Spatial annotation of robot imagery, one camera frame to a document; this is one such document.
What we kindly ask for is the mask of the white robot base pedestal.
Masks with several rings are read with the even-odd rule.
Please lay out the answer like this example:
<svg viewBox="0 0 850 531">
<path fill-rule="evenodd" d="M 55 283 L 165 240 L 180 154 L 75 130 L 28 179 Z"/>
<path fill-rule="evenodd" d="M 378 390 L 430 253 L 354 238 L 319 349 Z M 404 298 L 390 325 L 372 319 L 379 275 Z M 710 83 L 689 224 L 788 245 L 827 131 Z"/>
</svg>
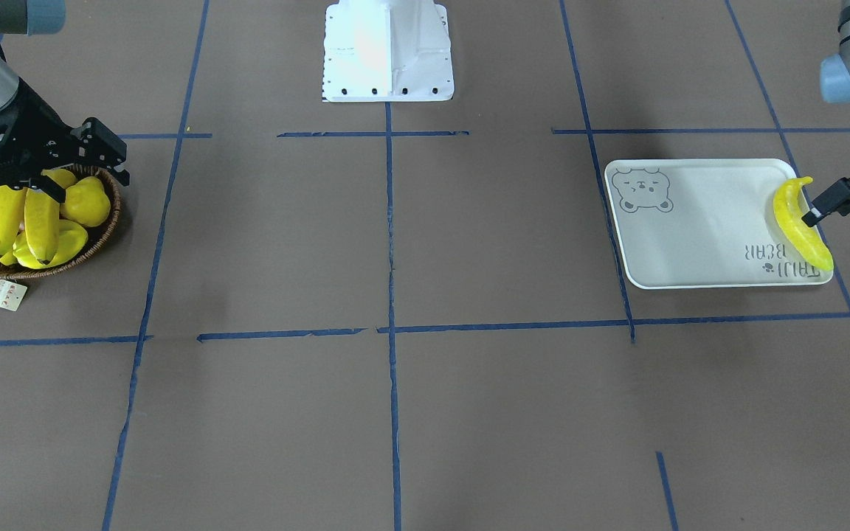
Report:
<svg viewBox="0 0 850 531">
<path fill-rule="evenodd" d="M 327 6 L 324 22 L 322 100 L 452 100 L 451 31 L 442 4 L 338 1 Z"/>
</svg>

